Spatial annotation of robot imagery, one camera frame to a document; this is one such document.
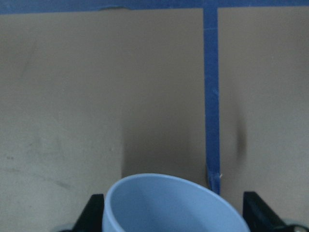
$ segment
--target gray surface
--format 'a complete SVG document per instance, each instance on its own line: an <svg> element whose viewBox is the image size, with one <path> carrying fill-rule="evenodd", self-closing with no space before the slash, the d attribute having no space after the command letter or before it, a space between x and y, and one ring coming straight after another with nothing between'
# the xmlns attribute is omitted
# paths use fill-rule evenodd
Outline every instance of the gray surface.
<svg viewBox="0 0 309 232"><path fill-rule="evenodd" d="M160 172L205 184L202 10L0 16L0 231Z"/></svg>
<svg viewBox="0 0 309 232"><path fill-rule="evenodd" d="M309 7L219 10L222 196L309 225Z"/></svg>

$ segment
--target plastic cup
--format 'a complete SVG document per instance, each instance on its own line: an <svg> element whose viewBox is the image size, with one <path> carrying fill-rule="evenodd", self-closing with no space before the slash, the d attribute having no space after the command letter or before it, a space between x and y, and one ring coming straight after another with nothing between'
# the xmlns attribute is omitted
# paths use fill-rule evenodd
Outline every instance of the plastic cup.
<svg viewBox="0 0 309 232"><path fill-rule="evenodd" d="M136 174L108 191L103 232L250 232L223 198L188 180Z"/></svg>

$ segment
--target blue tape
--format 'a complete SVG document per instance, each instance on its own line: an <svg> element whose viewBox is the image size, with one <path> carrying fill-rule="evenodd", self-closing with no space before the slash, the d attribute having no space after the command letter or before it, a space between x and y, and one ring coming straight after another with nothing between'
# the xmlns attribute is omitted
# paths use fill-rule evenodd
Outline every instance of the blue tape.
<svg viewBox="0 0 309 232"><path fill-rule="evenodd" d="M204 4L206 165L210 188L220 194L218 2Z"/></svg>
<svg viewBox="0 0 309 232"><path fill-rule="evenodd" d="M219 7L309 6L309 0L219 0Z"/></svg>
<svg viewBox="0 0 309 232"><path fill-rule="evenodd" d="M202 8L203 0L0 0L0 14L99 11L108 8Z"/></svg>

